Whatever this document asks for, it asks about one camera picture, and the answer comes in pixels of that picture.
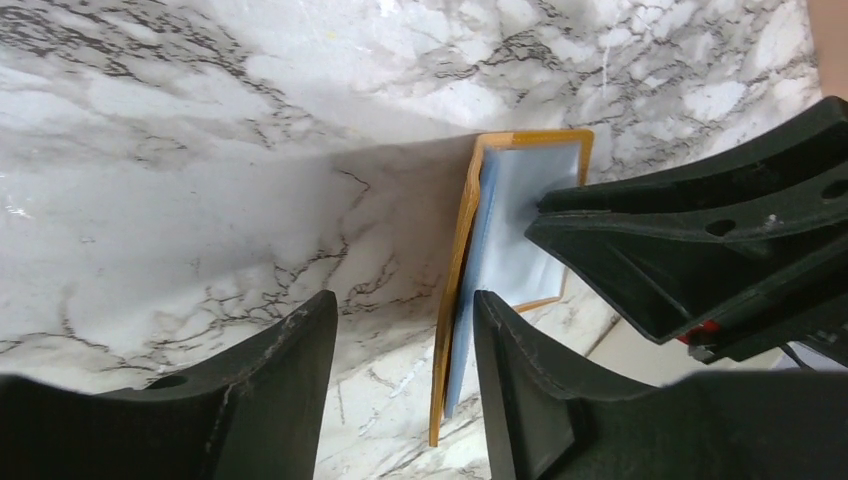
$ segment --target marble countertop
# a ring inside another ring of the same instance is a hole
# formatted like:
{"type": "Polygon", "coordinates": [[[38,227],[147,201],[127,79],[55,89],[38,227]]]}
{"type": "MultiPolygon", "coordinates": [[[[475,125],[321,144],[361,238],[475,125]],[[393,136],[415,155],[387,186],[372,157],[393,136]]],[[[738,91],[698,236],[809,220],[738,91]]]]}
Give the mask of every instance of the marble countertop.
{"type": "MultiPolygon", "coordinates": [[[[143,386],[321,288],[316,478],[487,478],[476,373],[426,446],[471,141],[590,128],[590,181],[702,158],[820,98],[803,0],[42,0],[0,6],[0,370],[143,386]]],[[[614,312],[577,278],[544,331],[614,312]]]]}

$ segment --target marble pattern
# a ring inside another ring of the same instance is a hole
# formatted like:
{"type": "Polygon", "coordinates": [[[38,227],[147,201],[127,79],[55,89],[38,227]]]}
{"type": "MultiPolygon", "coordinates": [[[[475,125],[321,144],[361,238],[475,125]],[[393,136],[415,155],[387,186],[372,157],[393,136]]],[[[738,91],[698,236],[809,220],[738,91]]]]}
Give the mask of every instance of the marble pattern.
{"type": "MultiPolygon", "coordinates": [[[[487,478],[473,368],[426,447],[472,135],[591,128],[608,181],[819,97],[803,0],[5,0],[0,370],[143,386],[330,288],[316,478],[487,478]]],[[[571,278],[531,320],[615,315],[571,278]]]]}

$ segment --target black wire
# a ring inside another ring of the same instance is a hole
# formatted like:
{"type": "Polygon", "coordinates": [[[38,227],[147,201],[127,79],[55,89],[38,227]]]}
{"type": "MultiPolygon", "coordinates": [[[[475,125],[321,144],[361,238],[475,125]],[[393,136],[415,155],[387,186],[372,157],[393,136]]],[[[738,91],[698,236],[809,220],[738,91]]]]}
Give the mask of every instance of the black wire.
{"type": "Polygon", "coordinates": [[[781,345],[780,349],[783,350],[783,353],[785,353],[787,357],[791,358],[801,370],[814,370],[813,367],[807,365],[806,362],[801,360],[801,357],[799,357],[795,350],[793,350],[789,345],[781,345]]]}

